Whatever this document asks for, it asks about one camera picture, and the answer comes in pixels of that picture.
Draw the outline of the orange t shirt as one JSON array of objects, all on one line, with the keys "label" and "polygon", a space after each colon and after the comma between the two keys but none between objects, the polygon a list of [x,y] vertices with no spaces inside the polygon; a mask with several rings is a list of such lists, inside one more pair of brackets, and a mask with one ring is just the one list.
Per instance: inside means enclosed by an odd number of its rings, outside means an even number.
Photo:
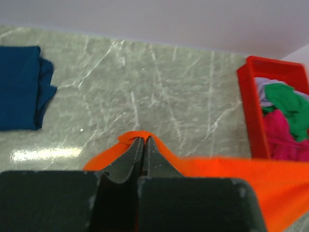
[{"label": "orange t shirt", "polygon": [[118,143],[93,157],[85,171],[101,170],[128,151],[134,139],[154,138],[157,150],[186,177],[235,177],[254,189],[270,232],[282,232],[309,211],[307,162],[241,158],[179,158],[148,131],[129,131]]}]

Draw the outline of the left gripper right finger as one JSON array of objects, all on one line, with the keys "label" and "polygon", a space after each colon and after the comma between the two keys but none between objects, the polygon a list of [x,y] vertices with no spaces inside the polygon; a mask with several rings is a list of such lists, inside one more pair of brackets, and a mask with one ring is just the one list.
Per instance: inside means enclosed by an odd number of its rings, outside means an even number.
[{"label": "left gripper right finger", "polygon": [[264,232],[253,188],[239,178],[185,177],[146,140],[138,181],[140,232]]}]

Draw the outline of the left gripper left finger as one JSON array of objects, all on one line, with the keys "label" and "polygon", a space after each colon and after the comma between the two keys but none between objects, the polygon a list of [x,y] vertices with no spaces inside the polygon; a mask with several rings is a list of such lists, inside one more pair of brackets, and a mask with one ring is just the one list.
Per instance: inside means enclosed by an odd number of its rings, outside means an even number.
[{"label": "left gripper left finger", "polygon": [[98,171],[0,174],[3,232],[132,232],[144,140]]}]

